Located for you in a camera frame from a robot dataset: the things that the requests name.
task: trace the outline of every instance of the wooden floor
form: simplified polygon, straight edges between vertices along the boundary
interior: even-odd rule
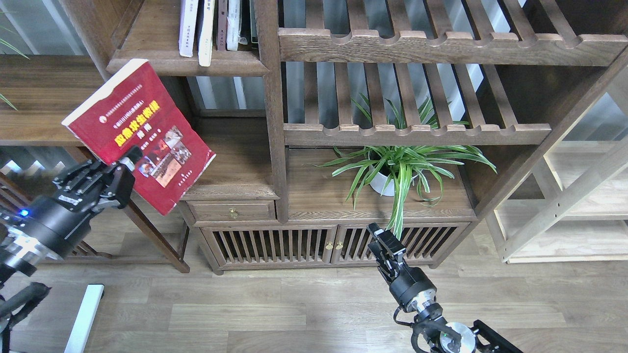
[[[108,227],[125,234],[125,248],[151,249],[131,225],[101,219],[95,233]],[[194,240],[186,261],[190,274],[167,264],[42,265],[32,279],[53,289],[15,328],[11,347],[62,352],[85,286],[103,283],[86,352],[413,351],[375,268],[215,276]],[[628,352],[628,262],[502,264],[482,224],[438,269],[425,270],[449,321],[481,318],[524,352]],[[17,274],[3,295],[27,282]]]

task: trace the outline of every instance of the spider plant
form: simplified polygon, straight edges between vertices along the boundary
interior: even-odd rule
[[[9,32],[11,32],[11,33],[15,33],[15,32],[13,32],[13,31],[11,31],[10,29],[8,29],[7,27],[0,26],[0,28],[2,28],[3,30],[9,31]],[[28,57],[27,57],[24,53],[22,53],[22,52],[21,52],[19,49],[17,49],[14,45],[12,45],[11,43],[9,43],[8,41],[6,41],[6,40],[4,40],[4,39],[2,39],[2,38],[0,38],[0,45],[4,45],[4,46],[8,47],[9,49],[11,49],[11,50],[15,51],[16,53],[20,54],[21,56],[23,56],[23,57],[25,57],[25,58],[27,58],[27,59],[28,59]],[[11,102],[10,102],[10,101],[9,101],[9,100],[5,97],[5,96],[3,96],[3,95],[2,95],[2,93],[0,93],[0,100],[1,100],[1,101],[3,101],[3,102],[5,102],[5,103],[7,103],[7,104],[9,105],[9,107],[11,107],[11,108],[13,108],[13,109],[15,109],[15,110],[18,110],[18,108],[16,108],[16,107],[13,105],[13,103],[11,103]]]
[[[368,98],[364,94],[360,96],[368,107],[370,105]],[[352,101],[365,117],[372,122],[369,110],[362,107],[356,100],[352,99]],[[387,101],[394,113],[393,117],[389,117],[389,122],[393,123],[398,129],[407,127],[403,115],[403,107],[397,109],[392,101],[389,99]],[[418,111],[422,124],[430,125],[432,128],[438,127],[438,120],[429,97],[426,97],[419,106]],[[365,146],[359,151],[346,155],[336,147],[334,147],[334,150],[339,155],[339,158],[320,166],[338,165],[360,158],[358,161],[341,166],[332,172],[332,176],[335,177],[347,170],[357,169],[345,199],[347,201],[353,195],[354,208],[364,185],[368,185],[373,181],[378,173],[382,172],[382,174],[387,175],[384,188],[393,183],[395,193],[392,202],[391,218],[386,229],[391,229],[397,238],[401,237],[401,231],[403,230],[403,205],[411,184],[416,184],[416,192],[422,201],[425,202],[425,205],[434,207],[443,197],[443,176],[451,179],[455,178],[452,172],[439,165],[463,165],[464,162],[461,160],[476,161],[486,164],[497,173],[495,165],[482,154],[481,150],[474,146]],[[423,196],[423,192],[430,193],[432,191],[428,181],[428,176],[430,175],[438,182],[440,196],[426,198]]]

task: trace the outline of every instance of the slatted cabinet door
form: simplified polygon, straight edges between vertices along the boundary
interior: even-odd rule
[[[329,264],[335,225],[201,228],[219,269],[297,268]]]
[[[433,264],[468,225],[466,222],[406,224],[401,234],[401,243],[406,246],[406,261],[409,264]],[[368,248],[372,241],[366,225],[340,225],[331,263],[375,266],[374,256]]]

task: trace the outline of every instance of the drawer knob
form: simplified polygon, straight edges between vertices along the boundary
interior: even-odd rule
[[[230,208],[229,209],[229,217],[231,217],[232,219],[237,219],[238,213],[236,211],[235,208]]]

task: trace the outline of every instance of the robotic arm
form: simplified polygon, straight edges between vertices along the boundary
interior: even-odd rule
[[[459,322],[447,322],[443,308],[436,302],[436,286],[425,273],[410,267],[403,259],[406,248],[390,232],[376,223],[369,225],[375,239],[369,249],[375,255],[378,270],[399,304],[393,319],[400,325],[412,328],[412,348],[417,353],[428,353],[418,346],[418,337],[423,336],[431,353],[522,353],[497,332],[480,320],[469,328]],[[397,315],[416,312],[414,322],[400,322]],[[481,343],[483,337],[488,344]]]
[[[13,215],[0,209],[8,236],[0,246],[0,288],[16,271],[31,276],[44,258],[65,258],[91,230],[89,221],[108,207],[123,209],[131,198],[134,165],[142,157],[135,146],[107,165],[87,161],[53,180],[57,192],[39,196]]]

